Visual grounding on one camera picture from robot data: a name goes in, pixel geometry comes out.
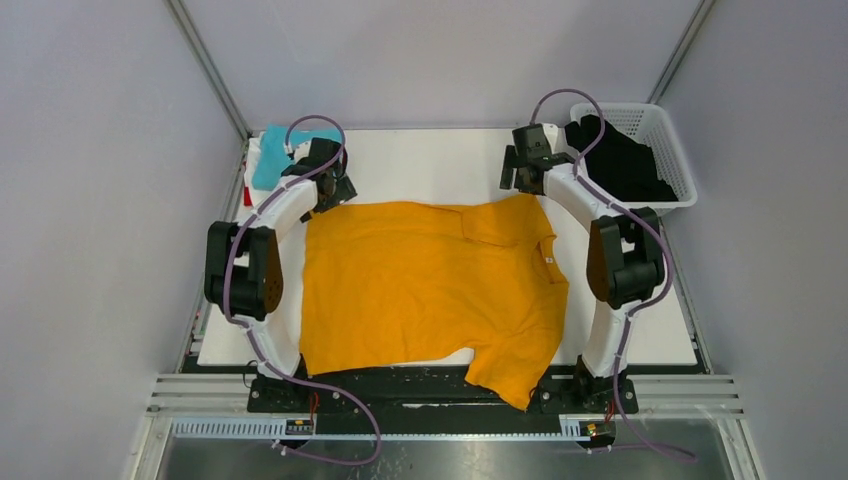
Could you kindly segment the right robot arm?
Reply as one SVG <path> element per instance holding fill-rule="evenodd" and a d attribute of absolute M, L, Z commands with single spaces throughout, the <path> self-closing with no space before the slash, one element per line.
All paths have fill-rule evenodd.
<path fill-rule="evenodd" d="M 570 390 L 579 407 L 597 412 L 621 391 L 632 317 L 665 284 L 667 249 L 656 212 L 628 209 L 603 193 L 576 159 L 558 150 L 560 138 L 553 124 L 513 130 L 500 186 L 547 197 L 588 234 L 586 279 L 596 307 Z"/>

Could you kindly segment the yellow t-shirt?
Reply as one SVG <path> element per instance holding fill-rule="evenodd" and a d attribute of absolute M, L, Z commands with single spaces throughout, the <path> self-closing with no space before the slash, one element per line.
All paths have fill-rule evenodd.
<path fill-rule="evenodd" d="M 526 410 L 564 334 L 569 283 L 526 194 L 345 205 L 309 221 L 300 352 L 312 375 L 435 361 Z"/>

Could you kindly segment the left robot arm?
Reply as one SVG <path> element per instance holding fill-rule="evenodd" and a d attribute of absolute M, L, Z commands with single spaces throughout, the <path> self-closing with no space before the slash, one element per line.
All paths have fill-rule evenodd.
<path fill-rule="evenodd" d="M 356 190 L 346 173 L 342 140 L 314 138 L 286 150 L 293 164 L 276 188 L 245 219 L 208 228 L 203 294 L 244 334 L 258 373 L 276 379 L 272 398 L 296 411 L 309 401 L 311 387 L 296 375 L 297 342 L 287 333 L 280 339 L 272 335 L 285 288 L 280 243 L 292 228 L 351 200 Z"/>

